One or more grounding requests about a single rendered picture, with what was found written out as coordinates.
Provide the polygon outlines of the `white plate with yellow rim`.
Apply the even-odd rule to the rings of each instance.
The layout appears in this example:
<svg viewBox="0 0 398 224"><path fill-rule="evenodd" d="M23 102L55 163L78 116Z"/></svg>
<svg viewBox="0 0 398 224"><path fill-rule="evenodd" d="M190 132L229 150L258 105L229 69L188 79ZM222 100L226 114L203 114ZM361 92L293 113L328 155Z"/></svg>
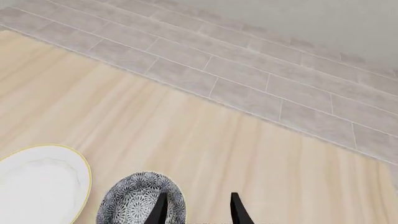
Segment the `white plate with yellow rim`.
<svg viewBox="0 0 398 224"><path fill-rule="evenodd" d="M0 160L0 224L74 224L91 183L89 163L70 147L13 152Z"/></svg>

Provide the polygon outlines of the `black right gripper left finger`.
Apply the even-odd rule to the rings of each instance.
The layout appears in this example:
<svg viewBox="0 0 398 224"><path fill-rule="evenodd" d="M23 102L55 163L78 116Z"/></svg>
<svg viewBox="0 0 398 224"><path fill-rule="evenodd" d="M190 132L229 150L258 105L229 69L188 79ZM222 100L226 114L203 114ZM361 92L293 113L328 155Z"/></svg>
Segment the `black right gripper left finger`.
<svg viewBox="0 0 398 224"><path fill-rule="evenodd" d="M167 193L161 193L147 217L146 224L165 224L167 218Z"/></svg>

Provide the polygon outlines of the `black white patterned bowl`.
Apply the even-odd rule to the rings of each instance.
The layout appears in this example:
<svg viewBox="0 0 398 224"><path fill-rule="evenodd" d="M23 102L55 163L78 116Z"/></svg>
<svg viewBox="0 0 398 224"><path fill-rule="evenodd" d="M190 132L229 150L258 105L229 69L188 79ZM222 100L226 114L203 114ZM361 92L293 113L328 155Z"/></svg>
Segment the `black white patterned bowl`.
<svg viewBox="0 0 398 224"><path fill-rule="evenodd" d="M166 175L152 171L121 179L103 197L96 224L144 224L160 194L167 194L165 224L186 224L186 203L178 185Z"/></svg>

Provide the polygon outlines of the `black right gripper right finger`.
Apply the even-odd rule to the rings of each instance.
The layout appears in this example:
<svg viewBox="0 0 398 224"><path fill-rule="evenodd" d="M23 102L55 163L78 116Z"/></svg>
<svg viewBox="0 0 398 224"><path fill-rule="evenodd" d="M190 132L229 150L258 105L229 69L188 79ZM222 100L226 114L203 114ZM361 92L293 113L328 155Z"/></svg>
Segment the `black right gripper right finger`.
<svg viewBox="0 0 398 224"><path fill-rule="evenodd" d="M230 210L233 224L254 224L236 192L231 193Z"/></svg>

